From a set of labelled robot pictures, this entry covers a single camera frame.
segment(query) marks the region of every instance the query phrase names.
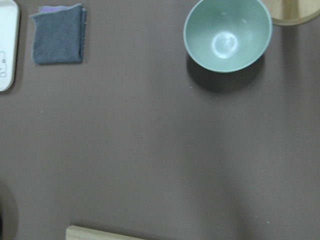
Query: gray cloth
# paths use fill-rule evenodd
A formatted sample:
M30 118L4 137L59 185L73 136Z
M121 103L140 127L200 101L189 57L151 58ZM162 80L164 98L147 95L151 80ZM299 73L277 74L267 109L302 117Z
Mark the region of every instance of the gray cloth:
M87 11L73 6L42 6L35 23L32 59L36 64L81 63Z

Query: bowl rim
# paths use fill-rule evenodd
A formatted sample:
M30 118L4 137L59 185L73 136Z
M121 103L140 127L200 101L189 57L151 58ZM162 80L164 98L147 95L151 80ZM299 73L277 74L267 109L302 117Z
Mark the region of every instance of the bowl rim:
M271 41L271 37L272 37L272 33L273 33L273 21L272 21L272 18L271 18L271 15L270 15L270 12L268 10L268 8L266 7L266 5L261 1L261 0L254 0L256 2L258 2L261 7L264 9L264 12L266 13L266 16L267 16L267 19L268 19L268 37L265 41L265 44L264 44L264 47L262 48L262 50L260 51L259 54L257 54L257 56L255 58L253 58L251 61L249 61L247 64L244 64L243 66L240 66L240 67L236 67L236 68L233 68L233 69L229 69L229 70L219 70L219 69L214 69L214 68L210 68L210 67L206 67L204 66L202 63L200 63L195 57L194 55L192 54L188 44L187 44L187 34L186 34L186 31L187 31L187 25L188 25L188 22L189 22L189 19L192 15L192 13L194 12L194 10L204 1L212 1L212 0L200 0L196 5L193 6L193 8L191 9L191 11L189 12L188 16L186 17L186 20L184 22L184 26L183 26L183 42L184 42L184 46L189 54L189 56L198 64L200 65L201 67L209 70L209 71L212 71L212 72L216 72L216 73L232 73L232 72L236 72L236 71L239 71L239 70L242 70L248 66L250 66L251 64L253 64L255 61L257 61L266 51L266 49L268 48L269 44L270 44L270 41Z

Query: gray table surface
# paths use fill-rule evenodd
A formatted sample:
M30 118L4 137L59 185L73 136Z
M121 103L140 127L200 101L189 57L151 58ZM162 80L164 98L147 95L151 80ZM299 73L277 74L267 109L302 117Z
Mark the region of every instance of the gray table surface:
M84 0L83 64L37 66L28 15L66 1L17 2L16 79L0 94L4 240L61 240L69 225L319 239L319 17L274 26L263 57L221 74L185 50L196 0Z

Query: light wood object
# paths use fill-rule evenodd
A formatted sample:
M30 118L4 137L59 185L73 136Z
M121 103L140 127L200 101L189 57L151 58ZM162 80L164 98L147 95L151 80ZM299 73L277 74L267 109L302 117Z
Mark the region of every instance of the light wood object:
M320 0L262 0L276 25L298 25L320 15Z
M142 240L105 231L97 231L79 226L69 226L65 232L65 240Z

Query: green bowl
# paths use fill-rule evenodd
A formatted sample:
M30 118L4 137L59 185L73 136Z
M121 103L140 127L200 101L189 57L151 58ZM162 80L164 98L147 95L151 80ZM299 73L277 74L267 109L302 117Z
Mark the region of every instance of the green bowl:
M190 57L219 73L254 63L267 49L271 35L272 19L260 0L201 0L183 29Z

